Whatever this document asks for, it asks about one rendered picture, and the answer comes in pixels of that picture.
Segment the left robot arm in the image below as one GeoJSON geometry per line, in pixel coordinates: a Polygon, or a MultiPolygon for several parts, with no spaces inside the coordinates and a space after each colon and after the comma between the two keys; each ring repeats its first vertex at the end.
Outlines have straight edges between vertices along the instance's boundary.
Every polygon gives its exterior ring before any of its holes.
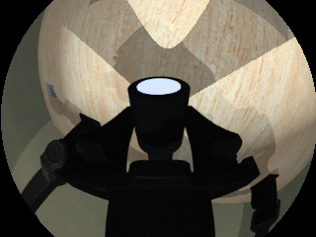
{"type": "Polygon", "coordinates": [[[86,134],[88,131],[95,130],[96,127],[101,126],[93,118],[88,118],[88,116],[83,114],[79,114],[79,116],[82,121],[66,137],[63,139],[60,138],[62,141],[54,139],[54,141],[51,141],[47,145],[40,156],[40,166],[42,169],[37,171],[21,193],[21,197],[23,197],[35,217],[37,217],[36,210],[40,208],[40,205],[46,200],[48,195],[56,187],[66,185],[67,182],[59,177],[60,170],[62,170],[66,158],[74,158],[78,161],[79,165],[82,165],[83,158],[80,157],[78,150],[75,149],[75,143],[78,142],[80,134],[86,134]]]}

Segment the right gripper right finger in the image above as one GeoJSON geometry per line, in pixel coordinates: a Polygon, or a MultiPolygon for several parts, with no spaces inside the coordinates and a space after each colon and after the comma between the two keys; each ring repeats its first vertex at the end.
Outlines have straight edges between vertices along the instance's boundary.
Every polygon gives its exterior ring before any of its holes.
{"type": "Polygon", "coordinates": [[[194,173],[236,169],[237,151],[242,146],[240,135],[209,121],[193,106],[187,110],[186,132],[193,153],[194,173]]]}

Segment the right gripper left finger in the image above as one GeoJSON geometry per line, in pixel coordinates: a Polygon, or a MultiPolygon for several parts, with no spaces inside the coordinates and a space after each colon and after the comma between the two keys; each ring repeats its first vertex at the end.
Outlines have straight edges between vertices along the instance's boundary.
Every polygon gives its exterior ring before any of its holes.
{"type": "Polygon", "coordinates": [[[126,107],[103,126],[80,135],[75,147],[83,158],[83,169],[102,174],[126,173],[127,150],[133,130],[131,109],[126,107]]]}

